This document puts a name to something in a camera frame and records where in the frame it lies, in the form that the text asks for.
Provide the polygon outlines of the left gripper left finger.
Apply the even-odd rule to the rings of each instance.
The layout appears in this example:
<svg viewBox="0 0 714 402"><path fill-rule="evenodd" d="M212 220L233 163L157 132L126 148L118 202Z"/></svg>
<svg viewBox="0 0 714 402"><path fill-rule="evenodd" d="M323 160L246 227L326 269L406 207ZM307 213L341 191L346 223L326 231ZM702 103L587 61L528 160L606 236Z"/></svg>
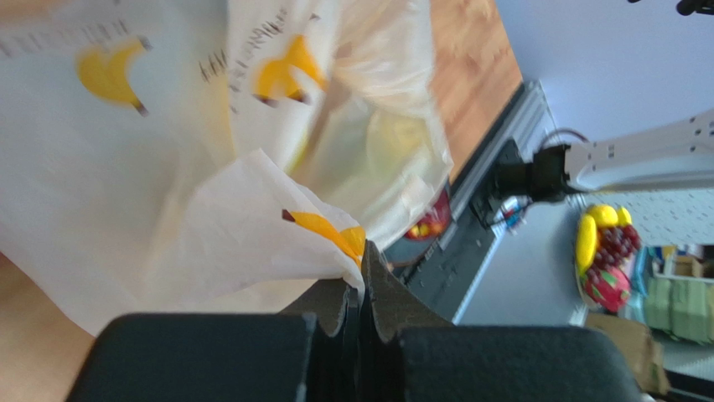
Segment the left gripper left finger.
<svg viewBox="0 0 714 402"><path fill-rule="evenodd" d="M307 401L356 401L360 296L341 280L320 280L283 308L282 315L310 316L315 330L307 371Z"/></svg>

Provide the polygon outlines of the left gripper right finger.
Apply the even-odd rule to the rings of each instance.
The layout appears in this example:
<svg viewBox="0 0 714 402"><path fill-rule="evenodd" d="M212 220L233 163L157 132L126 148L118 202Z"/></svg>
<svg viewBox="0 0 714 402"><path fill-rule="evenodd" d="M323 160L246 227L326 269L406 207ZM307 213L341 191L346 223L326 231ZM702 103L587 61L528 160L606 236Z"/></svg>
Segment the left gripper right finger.
<svg viewBox="0 0 714 402"><path fill-rule="evenodd" d="M401 334L414 329L451 327L415 297L387 268L374 242L365 242L362 260L365 297L360 308L359 400L405 401L411 363Z"/></svg>

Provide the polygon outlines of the red fake apple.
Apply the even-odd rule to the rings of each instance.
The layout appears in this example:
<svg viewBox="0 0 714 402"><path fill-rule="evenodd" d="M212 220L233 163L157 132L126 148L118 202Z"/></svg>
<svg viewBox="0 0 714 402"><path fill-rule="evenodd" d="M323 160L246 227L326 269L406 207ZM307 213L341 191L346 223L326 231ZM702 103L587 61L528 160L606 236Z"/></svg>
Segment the red fake apple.
<svg viewBox="0 0 714 402"><path fill-rule="evenodd" d="M443 189L432 207L405 233L404 237L412 241L437 238L448 228L451 220L448 191Z"/></svg>

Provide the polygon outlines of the yellow fake banana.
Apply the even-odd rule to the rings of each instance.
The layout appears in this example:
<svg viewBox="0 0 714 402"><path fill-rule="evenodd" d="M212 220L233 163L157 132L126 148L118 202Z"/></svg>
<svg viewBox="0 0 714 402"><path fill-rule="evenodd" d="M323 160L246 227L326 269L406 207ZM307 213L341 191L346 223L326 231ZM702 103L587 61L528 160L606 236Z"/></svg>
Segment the yellow fake banana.
<svg viewBox="0 0 714 402"><path fill-rule="evenodd" d="M375 111L366 132L368 168L392 185L432 169L430 133L422 118Z"/></svg>

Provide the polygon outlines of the banana print plastic bag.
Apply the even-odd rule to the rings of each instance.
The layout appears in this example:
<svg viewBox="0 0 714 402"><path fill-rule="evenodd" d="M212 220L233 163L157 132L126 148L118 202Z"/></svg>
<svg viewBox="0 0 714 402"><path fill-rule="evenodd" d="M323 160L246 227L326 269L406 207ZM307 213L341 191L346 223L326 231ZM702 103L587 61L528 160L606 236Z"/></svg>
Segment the banana print plastic bag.
<svg viewBox="0 0 714 402"><path fill-rule="evenodd" d="M427 1L4 1L1 251L79 327L363 292L453 162ZM375 111L432 169L371 172Z"/></svg>

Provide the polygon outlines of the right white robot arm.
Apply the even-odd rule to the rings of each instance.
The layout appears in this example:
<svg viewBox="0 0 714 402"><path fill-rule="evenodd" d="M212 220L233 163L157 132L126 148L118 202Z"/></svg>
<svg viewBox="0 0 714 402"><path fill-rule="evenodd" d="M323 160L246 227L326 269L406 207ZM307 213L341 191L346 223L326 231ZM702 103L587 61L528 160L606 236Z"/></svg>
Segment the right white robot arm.
<svg viewBox="0 0 714 402"><path fill-rule="evenodd" d="M577 193L712 185L712 111L606 141L548 147L536 152L531 162L498 166L494 176L501 196L550 203Z"/></svg>

